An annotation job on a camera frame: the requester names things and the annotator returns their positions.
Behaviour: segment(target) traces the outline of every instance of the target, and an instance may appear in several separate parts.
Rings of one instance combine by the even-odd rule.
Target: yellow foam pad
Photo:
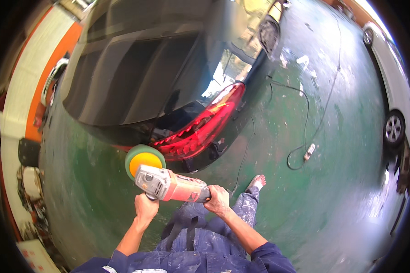
[[[138,166],[140,164],[156,167],[156,168],[162,168],[163,164],[159,160],[158,156],[155,156],[154,154],[150,152],[142,152],[139,153],[138,155],[134,156],[131,159],[131,162],[129,163],[129,171],[131,172],[131,175],[135,177],[135,173],[137,172]]]

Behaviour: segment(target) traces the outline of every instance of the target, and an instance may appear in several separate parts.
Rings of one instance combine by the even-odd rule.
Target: hand
[[[211,193],[211,200],[204,203],[204,207],[222,218],[226,213],[232,210],[229,204],[230,195],[221,186],[210,185],[208,189]]]
[[[145,193],[135,196],[136,219],[146,227],[150,224],[159,209],[159,200],[152,201]]]

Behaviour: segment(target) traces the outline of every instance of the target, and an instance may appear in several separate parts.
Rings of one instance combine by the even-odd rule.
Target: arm
[[[135,196],[135,211],[137,216],[134,218],[131,227],[118,244],[116,250],[126,256],[136,253],[140,247],[144,231],[158,212],[158,208],[159,200],[151,201],[144,193]]]
[[[263,236],[246,224],[246,222],[238,217],[234,210],[231,209],[229,205],[229,194],[223,187],[211,185],[208,186],[208,188],[211,192],[211,200],[204,203],[204,207],[214,212],[230,227],[249,255],[252,251],[267,243],[267,240],[264,239]]]

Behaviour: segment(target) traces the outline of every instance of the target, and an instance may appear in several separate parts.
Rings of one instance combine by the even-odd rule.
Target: bare foot
[[[252,179],[251,183],[247,186],[247,189],[250,187],[256,186],[259,190],[266,184],[266,177],[263,174],[256,175],[254,179]]]

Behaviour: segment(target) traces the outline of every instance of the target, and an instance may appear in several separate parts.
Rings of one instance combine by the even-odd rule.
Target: hubcap
[[[370,44],[372,42],[372,37],[371,34],[369,33],[369,31],[365,31],[364,35],[363,35],[363,41],[365,42],[365,44]]]
[[[391,116],[386,123],[386,139],[390,143],[394,143],[398,140],[401,133],[401,120],[397,116]]]

